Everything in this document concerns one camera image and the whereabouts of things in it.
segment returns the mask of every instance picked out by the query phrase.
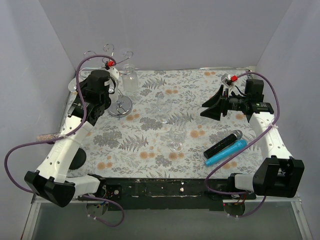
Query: clear glass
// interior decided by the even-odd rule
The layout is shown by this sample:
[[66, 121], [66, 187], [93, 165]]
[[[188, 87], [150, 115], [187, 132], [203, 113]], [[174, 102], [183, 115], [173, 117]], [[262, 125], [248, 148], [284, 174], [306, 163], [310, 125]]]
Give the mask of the clear glass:
[[158, 119], [161, 123], [167, 124], [169, 120], [168, 112], [172, 108], [172, 96], [167, 92], [161, 92], [157, 96], [156, 107], [158, 110]]
[[169, 136], [172, 140], [170, 149], [174, 153], [179, 153], [183, 149], [183, 142], [187, 136], [187, 128], [184, 122], [175, 122], [170, 131]]
[[122, 70], [123, 73], [121, 77], [124, 91], [136, 92], [138, 90], [138, 76], [135, 71], [135, 66], [132, 64], [125, 64], [123, 65]]

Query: round metal base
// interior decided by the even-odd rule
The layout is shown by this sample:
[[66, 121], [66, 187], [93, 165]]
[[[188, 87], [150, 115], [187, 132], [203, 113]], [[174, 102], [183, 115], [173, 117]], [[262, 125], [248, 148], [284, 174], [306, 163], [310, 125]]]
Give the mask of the round metal base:
[[112, 103], [108, 108], [108, 113], [112, 117], [123, 118], [131, 113], [132, 107], [133, 104], [129, 97], [119, 95], [118, 101]]

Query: white wall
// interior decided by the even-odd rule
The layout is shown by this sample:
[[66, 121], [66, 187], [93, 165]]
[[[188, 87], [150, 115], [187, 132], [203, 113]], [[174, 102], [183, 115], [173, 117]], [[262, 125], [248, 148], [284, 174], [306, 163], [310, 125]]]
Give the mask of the white wall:
[[74, 67], [84, 52], [112, 43], [133, 49], [136, 67], [153, 70], [255, 66], [292, 2], [39, 1]]
[[304, 162], [299, 193], [314, 239], [320, 239], [319, 69], [320, 1], [293, 0], [257, 71], [274, 84], [280, 133], [293, 156]]
[[[12, 147], [55, 132], [74, 69], [38, 0], [0, 1], [0, 159]], [[9, 158], [24, 185], [48, 145], [22, 148]], [[20, 239], [32, 195], [14, 186], [0, 166], [0, 238]]]

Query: floral tablecloth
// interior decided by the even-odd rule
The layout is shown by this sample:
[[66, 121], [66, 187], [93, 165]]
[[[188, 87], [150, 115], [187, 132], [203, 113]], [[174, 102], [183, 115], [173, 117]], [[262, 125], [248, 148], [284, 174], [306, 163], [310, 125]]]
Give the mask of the floral tablecloth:
[[[87, 154], [85, 164], [70, 170], [70, 177], [98, 174], [113, 178], [205, 178], [217, 165], [206, 167], [203, 152], [233, 130], [241, 130], [247, 142], [255, 132], [241, 112], [229, 111], [221, 121], [201, 117], [201, 105], [212, 97], [225, 74], [238, 75], [243, 70], [170, 70], [137, 71], [139, 90], [123, 92], [133, 101], [133, 110], [124, 118], [105, 111], [82, 142]], [[237, 81], [244, 90], [246, 79]], [[169, 124], [156, 116], [157, 95], [172, 94]], [[186, 122], [187, 137], [180, 153], [170, 151], [168, 131], [177, 119]], [[262, 162], [258, 145], [227, 163], [213, 178], [226, 178], [230, 173], [251, 173]]]

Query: glass jar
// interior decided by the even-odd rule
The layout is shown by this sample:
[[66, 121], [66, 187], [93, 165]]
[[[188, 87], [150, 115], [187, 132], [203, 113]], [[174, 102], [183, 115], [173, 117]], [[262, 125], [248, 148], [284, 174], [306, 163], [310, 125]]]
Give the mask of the glass jar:
[[138, 76], [133, 64], [125, 64], [122, 67], [123, 89], [126, 92], [135, 92], [138, 90]]

